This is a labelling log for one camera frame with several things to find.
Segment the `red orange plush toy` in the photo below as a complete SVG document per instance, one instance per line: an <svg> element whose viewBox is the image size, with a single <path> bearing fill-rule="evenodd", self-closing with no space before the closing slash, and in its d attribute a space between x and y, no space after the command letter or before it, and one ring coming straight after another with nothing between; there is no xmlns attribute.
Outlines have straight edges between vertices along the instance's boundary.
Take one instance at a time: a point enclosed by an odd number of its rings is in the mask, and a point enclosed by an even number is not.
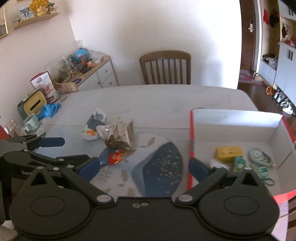
<svg viewBox="0 0 296 241"><path fill-rule="evenodd" d="M121 162L125 151L116 150L114 153L108 155L108 161L110 165L115 165Z"/></svg>

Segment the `brown fuzzy scrunchie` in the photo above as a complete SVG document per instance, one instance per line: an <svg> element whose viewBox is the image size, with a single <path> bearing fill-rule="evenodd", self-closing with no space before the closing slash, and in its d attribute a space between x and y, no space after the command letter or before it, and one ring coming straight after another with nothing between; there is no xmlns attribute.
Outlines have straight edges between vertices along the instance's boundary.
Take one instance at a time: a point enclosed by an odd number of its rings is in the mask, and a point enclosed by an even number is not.
<svg viewBox="0 0 296 241"><path fill-rule="evenodd" d="M111 149L117 149L117 150L125 149L125 143L122 140L115 138L114 135L110 135L105 140L105 144Z"/></svg>

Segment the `silver foil snack bag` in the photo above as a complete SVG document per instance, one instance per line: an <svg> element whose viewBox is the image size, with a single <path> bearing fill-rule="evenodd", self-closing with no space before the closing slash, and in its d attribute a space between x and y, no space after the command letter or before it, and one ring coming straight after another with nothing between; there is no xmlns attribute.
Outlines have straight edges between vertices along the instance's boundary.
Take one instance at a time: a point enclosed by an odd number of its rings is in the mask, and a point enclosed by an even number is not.
<svg viewBox="0 0 296 241"><path fill-rule="evenodd" d="M125 143L125 149L123 151L131 150L134 143L133 119L128 122L119 119L113 126L111 135L114 135L115 138Z"/></svg>

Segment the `light blue correction tape dispenser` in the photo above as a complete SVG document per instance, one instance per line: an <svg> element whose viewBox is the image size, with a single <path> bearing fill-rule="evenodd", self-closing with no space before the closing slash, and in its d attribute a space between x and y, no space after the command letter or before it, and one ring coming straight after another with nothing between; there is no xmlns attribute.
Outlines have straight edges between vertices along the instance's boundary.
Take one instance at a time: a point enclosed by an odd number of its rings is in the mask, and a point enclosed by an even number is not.
<svg viewBox="0 0 296 241"><path fill-rule="evenodd" d="M248 151L248 160L260 167L270 168L273 160L259 148L252 148Z"/></svg>

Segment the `white beads plastic bag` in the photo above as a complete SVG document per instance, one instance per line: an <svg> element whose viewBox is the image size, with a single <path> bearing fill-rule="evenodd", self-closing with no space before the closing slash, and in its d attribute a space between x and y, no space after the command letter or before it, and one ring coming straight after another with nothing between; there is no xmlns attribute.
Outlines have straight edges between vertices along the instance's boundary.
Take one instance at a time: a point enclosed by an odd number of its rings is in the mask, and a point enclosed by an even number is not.
<svg viewBox="0 0 296 241"><path fill-rule="evenodd" d="M224 162L221 162L217 159L211 159L209 161L209 166L214 168L214 167L223 167L225 168L227 171L231 171L232 170L232 167L230 164L225 164Z"/></svg>

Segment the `mint green mug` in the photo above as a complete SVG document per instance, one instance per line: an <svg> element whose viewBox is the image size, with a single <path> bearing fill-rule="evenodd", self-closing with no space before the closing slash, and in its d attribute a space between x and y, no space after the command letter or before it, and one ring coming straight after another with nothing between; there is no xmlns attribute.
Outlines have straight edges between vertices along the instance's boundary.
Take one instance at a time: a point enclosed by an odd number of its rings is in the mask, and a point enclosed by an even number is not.
<svg viewBox="0 0 296 241"><path fill-rule="evenodd" d="M27 116L27 118L24 120L24 127L23 129L26 131L26 132L34 132L36 131L39 126L40 126L40 123L39 123L39 120L38 120L38 117L36 116L36 114L32 113L30 115Z"/></svg>

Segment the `yellow small box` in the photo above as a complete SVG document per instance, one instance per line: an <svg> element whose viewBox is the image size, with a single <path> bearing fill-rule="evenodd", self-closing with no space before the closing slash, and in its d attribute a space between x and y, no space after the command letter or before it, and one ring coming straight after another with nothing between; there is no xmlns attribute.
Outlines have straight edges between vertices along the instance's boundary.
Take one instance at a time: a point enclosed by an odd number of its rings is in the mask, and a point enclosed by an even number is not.
<svg viewBox="0 0 296 241"><path fill-rule="evenodd" d="M239 146L222 146L216 148L214 158L224 163L231 163L235 157L243 156L243 150Z"/></svg>

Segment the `green patterned pouch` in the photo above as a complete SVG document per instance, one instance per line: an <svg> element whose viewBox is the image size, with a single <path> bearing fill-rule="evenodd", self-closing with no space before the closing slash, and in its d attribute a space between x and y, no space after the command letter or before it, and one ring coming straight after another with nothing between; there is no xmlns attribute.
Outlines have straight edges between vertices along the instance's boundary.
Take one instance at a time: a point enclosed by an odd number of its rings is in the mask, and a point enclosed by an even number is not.
<svg viewBox="0 0 296 241"><path fill-rule="evenodd" d="M246 162L242 157L235 157L233 161L233 172L241 172L246 167Z"/></svg>

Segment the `red white cardboard box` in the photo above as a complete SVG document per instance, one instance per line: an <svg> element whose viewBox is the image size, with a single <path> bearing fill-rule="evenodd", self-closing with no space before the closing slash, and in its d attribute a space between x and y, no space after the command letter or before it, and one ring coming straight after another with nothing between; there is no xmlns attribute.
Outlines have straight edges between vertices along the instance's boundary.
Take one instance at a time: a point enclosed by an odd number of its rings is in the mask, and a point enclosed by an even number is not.
<svg viewBox="0 0 296 241"><path fill-rule="evenodd" d="M277 113L249 110L193 109L190 112L190 157L204 163L217 147L238 146L249 163L248 152L258 148L274 165L268 175L275 181L268 189L280 203L295 196L295 136Z"/></svg>

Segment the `red white snack bag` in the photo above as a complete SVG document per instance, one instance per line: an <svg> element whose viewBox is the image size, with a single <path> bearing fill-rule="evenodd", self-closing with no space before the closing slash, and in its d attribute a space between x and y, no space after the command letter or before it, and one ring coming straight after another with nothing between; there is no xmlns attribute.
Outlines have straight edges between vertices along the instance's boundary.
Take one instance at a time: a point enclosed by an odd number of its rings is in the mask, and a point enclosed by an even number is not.
<svg viewBox="0 0 296 241"><path fill-rule="evenodd" d="M53 86L48 71L37 74L30 80L30 83L35 90L41 90L43 92L48 104L55 103L59 100L59 95Z"/></svg>

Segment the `white wooden sideboard cabinet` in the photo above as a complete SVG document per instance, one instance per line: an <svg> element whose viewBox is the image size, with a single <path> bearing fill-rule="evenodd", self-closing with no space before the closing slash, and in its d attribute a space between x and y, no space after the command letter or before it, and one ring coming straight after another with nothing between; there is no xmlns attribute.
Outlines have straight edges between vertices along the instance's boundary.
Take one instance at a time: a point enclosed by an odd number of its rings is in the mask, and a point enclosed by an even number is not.
<svg viewBox="0 0 296 241"><path fill-rule="evenodd" d="M118 81L114 72L110 56L103 56L100 63L96 64L88 72L76 73L69 81L63 83L53 83L56 90L62 89L65 94L117 87Z"/></svg>

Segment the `blue globe toy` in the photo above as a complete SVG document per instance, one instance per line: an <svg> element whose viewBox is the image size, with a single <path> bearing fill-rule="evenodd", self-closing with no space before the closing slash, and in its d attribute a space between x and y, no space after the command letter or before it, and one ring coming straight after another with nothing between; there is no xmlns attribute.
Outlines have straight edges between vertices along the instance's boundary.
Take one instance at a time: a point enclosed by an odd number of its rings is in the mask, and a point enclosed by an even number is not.
<svg viewBox="0 0 296 241"><path fill-rule="evenodd" d="M83 48L79 48L72 54L72 59L76 63L82 60L88 60L88 52Z"/></svg>

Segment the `white shoe cabinet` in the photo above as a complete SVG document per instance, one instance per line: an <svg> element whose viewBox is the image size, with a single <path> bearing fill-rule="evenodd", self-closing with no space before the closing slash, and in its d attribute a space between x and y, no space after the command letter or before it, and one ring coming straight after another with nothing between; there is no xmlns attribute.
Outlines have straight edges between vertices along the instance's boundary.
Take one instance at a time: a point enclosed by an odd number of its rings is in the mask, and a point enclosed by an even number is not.
<svg viewBox="0 0 296 241"><path fill-rule="evenodd" d="M261 60L266 85L295 104L295 11L284 1L260 1Z"/></svg>

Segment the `brown door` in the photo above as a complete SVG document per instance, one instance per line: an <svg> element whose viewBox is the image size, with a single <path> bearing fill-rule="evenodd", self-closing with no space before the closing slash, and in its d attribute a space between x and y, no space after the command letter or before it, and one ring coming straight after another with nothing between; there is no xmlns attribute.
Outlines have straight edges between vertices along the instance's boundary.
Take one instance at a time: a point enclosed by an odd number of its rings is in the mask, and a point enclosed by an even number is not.
<svg viewBox="0 0 296 241"><path fill-rule="evenodd" d="M255 9L254 1L240 0L242 47L241 70L251 70L254 67L255 56Z"/></svg>

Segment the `wooden wall shelf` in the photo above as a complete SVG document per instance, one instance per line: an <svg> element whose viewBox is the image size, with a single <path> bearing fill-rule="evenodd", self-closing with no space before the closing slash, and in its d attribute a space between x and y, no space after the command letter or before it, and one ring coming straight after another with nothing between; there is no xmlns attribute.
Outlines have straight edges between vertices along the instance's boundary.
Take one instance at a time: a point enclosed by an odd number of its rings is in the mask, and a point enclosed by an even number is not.
<svg viewBox="0 0 296 241"><path fill-rule="evenodd" d="M34 13L28 6L19 8L18 15L13 20L14 30L33 23L52 19L59 14L60 13L57 13L56 9L50 11L49 8L38 7L37 11Z"/></svg>

